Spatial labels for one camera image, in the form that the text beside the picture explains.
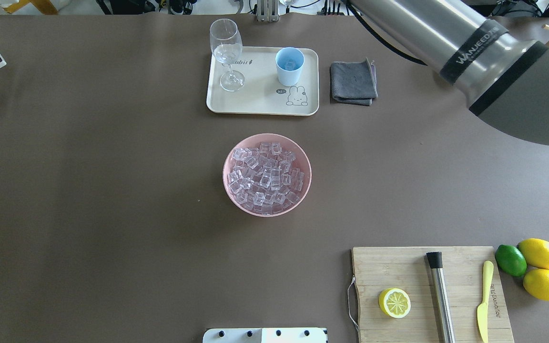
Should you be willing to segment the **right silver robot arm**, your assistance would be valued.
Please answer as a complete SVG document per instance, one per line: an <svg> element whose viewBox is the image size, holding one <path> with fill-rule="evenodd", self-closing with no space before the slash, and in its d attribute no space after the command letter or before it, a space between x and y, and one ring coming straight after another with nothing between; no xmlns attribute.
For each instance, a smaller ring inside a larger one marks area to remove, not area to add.
<svg viewBox="0 0 549 343"><path fill-rule="evenodd" d="M549 145L549 41L520 41L459 0L347 0L495 129Z"/></svg>

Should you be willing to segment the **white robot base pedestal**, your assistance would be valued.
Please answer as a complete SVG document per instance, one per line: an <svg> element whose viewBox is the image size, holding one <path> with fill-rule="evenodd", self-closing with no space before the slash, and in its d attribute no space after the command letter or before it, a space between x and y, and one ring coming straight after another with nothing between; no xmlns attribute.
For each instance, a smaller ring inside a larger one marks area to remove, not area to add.
<svg viewBox="0 0 549 343"><path fill-rule="evenodd" d="M212 328L203 335L203 343L327 343L326 328Z"/></svg>

